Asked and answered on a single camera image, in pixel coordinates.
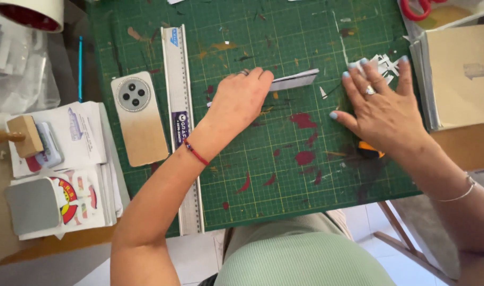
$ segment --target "scissors handle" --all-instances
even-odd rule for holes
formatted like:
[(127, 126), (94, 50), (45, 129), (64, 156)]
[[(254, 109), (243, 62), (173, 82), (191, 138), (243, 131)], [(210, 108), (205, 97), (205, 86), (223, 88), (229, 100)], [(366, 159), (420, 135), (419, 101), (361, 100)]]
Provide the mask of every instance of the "scissors handle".
[(447, 2), (447, 0), (419, 0), (419, 4), (421, 5), (424, 12), (422, 14), (416, 14), (414, 11), (411, 10), (410, 4), (408, 3), (409, 0), (401, 0), (401, 9), (403, 10), (403, 15), (415, 22), (422, 21), (429, 16), (429, 13), (431, 12), (432, 1), (436, 3)]

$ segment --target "ring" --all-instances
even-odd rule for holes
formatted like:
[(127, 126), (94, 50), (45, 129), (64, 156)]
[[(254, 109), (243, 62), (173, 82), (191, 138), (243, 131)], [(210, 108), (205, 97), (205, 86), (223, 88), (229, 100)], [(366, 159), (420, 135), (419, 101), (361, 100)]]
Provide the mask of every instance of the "ring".
[(236, 74), (244, 74), (245, 76), (248, 76), (249, 75), (249, 72), (247, 70), (241, 70), (241, 71), (239, 71)]
[(372, 86), (368, 86), (366, 88), (366, 93), (365, 93), (366, 95), (373, 95), (375, 93), (376, 93), (376, 91), (374, 90), (374, 88)]

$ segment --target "wooden handle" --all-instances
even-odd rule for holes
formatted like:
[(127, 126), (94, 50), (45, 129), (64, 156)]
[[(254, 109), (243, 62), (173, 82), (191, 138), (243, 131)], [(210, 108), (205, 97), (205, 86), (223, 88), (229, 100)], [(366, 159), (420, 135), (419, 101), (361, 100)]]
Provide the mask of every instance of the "wooden handle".
[(7, 133), (0, 130), (0, 143), (12, 141), (12, 142), (22, 142), (25, 140), (25, 135), (19, 132)]

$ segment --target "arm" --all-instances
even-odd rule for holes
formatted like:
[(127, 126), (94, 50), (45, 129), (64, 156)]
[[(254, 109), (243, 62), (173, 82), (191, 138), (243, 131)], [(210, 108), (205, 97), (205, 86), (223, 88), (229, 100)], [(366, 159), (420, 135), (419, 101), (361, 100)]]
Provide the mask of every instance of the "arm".
[[(248, 76), (222, 80), (212, 107), (188, 137), (195, 151), (210, 161), (249, 126), (260, 113), (273, 78), (270, 71), (255, 68)], [(204, 168), (180, 146), (141, 187), (113, 236), (112, 285), (180, 285), (165, 234)]]
[[(463, 172), (427, 134), (417, 108), (411, 83), (410, 63), (399, 62), (396, 92), (385, 79), (363, 65), (364, 79), (357, 68), (343, 75), (343, 85), (355, 115), (334, 111), (331, 116), (369, 144), (389, 154), (412, 177), (425, 195), (431, 198), (449, 236), (459, 251), (461, 283), (484, 284), (484, 188), (476, 185), (469, 195), (458, 198), (470, 184)], [(366, 95), (372, 85), (377, 93)]]

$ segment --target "white floor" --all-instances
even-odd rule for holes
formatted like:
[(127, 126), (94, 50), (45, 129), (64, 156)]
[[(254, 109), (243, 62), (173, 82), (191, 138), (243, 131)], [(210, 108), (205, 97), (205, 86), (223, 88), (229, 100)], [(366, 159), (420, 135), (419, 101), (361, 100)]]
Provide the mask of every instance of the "white floor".
[[(445, 285), (433, 274), (372, 236), (373, 232), (382, 231), (397, 238), (377, 204), (360, 205), (343, 211), (355, 241), (383, 265), (398, 286)], [(195, 286), (219, 271), (223, 237), (224, 231), (211, 231), (204, 235), (167, 240), (171, 260), (182, 285)], [(108, 259), (75, 286), (109, 286), (109, 264)]]

